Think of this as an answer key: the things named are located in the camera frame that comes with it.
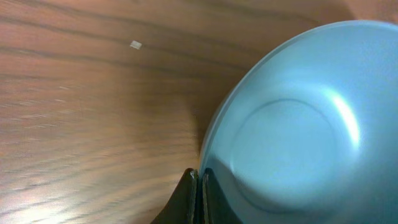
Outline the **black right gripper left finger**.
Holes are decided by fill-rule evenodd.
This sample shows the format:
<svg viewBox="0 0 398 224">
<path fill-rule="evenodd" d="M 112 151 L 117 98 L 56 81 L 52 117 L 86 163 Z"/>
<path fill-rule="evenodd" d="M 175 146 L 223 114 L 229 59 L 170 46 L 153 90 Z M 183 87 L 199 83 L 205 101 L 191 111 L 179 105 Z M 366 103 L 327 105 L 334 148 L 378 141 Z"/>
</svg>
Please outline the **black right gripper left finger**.
<svg viewBox="0 0 398 224">
<path fill-rule="evenodd" d="M 194 224 L 197 187 L 198 171 L 186 169 L 167 204 L 151 224 Z"/>
</svg>

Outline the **light grey-blue bowl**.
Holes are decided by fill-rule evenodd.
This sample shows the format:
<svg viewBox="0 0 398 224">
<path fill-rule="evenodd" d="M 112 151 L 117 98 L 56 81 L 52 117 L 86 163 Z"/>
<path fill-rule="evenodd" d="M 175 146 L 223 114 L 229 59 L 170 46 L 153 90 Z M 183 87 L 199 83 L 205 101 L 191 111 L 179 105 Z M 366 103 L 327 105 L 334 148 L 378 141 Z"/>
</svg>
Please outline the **light grey-blue bowl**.
<svg viewBox="0 0 398 224">
<path fill-rule="evenodd" d="M 244 223 L 396 223 L 397 26 L 336 22 L 267 54 L 214 115 L 208 170 Z"/>
</svg>

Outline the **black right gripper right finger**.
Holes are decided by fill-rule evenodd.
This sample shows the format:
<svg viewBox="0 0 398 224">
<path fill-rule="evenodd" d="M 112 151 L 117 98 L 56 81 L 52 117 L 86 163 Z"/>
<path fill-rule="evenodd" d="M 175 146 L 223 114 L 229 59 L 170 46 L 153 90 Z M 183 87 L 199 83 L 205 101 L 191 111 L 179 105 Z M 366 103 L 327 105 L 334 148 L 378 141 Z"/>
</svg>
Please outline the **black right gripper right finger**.
<svg viewBox="0 0 398 224">
<path fill-rule="evenodd" d="M 204 224 L 242 224 L 229 206 L 226 196 L 213 172 L 207 168 L 202 178 L 202 205 Z"/>
</svg>

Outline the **small white paper scrap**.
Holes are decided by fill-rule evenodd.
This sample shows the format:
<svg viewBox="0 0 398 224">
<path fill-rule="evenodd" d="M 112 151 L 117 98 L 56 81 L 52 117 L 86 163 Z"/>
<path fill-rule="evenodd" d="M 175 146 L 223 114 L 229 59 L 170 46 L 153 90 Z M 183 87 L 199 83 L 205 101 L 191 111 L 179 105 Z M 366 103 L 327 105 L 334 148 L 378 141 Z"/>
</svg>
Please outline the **small white paper scrap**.
<svg viewBox="0 0 398 224">
<path fill-rule="evenodd" d="M 142 44 L 136 40 L 133 40 L 130 45 L 130 47 L 139 50 L 142 47 Z"/>
</svg>

